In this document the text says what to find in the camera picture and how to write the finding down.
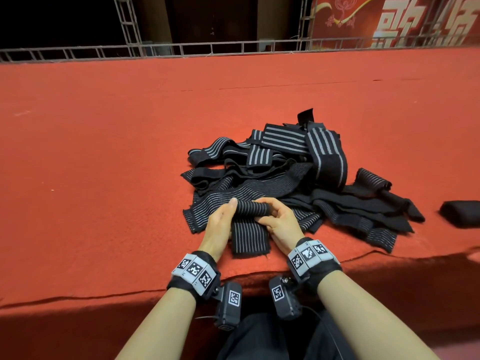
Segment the forearm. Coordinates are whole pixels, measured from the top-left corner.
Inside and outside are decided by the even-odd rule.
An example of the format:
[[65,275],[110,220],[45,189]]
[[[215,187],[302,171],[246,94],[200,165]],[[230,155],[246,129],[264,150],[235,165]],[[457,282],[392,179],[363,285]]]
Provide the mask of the forearm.
[[438,360],[409,327],[343,272],[323,278],[318,296],[360,360]]
[[125,344],[117,360],[179,359],[195,306],[195,299],[188,291],[167,290]]

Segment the wristband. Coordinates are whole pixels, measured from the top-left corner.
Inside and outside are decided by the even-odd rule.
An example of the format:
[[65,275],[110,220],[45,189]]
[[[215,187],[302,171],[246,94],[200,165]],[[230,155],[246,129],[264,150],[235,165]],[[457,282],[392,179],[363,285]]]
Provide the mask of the wristband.
[[173,269],[172,278],[166,288],[187,290],[198,302],[200,299],[209,299],[218,286],[220,272],[217,263],[210,254],[198,250],[183,257],[180,264]]
[[288,266],[297,282],[303,282],[312,293],[317,293],[317,287],[323,278],[335,270],[342,270],[335,255],[321,243],[304,237],[288,254]]

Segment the folded black cloth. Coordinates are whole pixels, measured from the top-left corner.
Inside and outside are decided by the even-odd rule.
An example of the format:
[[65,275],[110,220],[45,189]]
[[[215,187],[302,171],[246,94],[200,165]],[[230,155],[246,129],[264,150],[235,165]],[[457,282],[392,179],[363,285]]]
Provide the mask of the folded black cloth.
[[480,228],[480,201],[449,200],[443,202],[440,214],[460,229]]
[[[216,139],[191,149],[193,169],[181,176],[194,188],[192,205],[183,214],[192,233],[203,231],[208,217],[232,197],[238,199],[232,220],[236,257],[270,252],[266,228],[254,217],[269,214],[275,197],[290,207],[303,232],[315,233],[328,219],[353,236],[391,253],[399,232],[413,232],[407,218],[425,218],[410,199],[390,192],[392,183],[360,168],[347,186],[348,164],[340,135],[314,121],[312,109],[297,115],[297,124],[266,124],[243,142]],[[222,169],[207,165],[222,164]]]

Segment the black pants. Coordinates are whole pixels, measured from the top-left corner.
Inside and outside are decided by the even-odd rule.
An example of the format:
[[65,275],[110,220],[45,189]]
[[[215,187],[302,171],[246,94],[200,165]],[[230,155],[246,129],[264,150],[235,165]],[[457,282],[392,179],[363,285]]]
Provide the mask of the black pants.
[[[355,360],[350,346],[333,318],[324,310],[307,347],[304,360]],[[251,314],[240,322],[220,350],[217,360],[289,360],[287,342],[279,318],[269,313]]]

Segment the red carpet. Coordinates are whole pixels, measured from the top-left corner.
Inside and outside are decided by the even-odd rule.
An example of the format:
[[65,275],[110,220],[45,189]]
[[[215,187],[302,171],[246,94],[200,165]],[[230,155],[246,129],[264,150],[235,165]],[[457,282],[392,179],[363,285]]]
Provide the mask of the red carpet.
[[[480,248],[480,230],[456,229],[436,212],[443,201],[480,199],[479,71],[480,49],[0,66],[0,326],[95,313],[92,323],[115,326],[117,337],[99,350],[111,356],[147,309],[130,312],[124,327],[121,311],[107,313],[116,304],[147,308],[200,243],[182,215],[193,192],[180,177],[187,151],[219,136],[243,141],[267,122],[294,123],[311,107],[316,121],[341,134],[349,183],[364,167],[426,218],[398,238],[391,256],[367,255],[373,247],[331,226],[315,237],[395,313],[405,302],[387,298],[392,278],[444,289],[405,298],[429,313],[418,329],[480,324],[479,290],[461,270],[473,275],[479,265],[453,255]],[[432,257],[443,258],[410,260]],[[429,274],[412,278],[417,266]],[[274,248],[243,260],[227,250],[219,269],[257,293],[286,268]],[[459,313],[429,308],[455,291]],[[70,337],[70,348],[100,348]]]

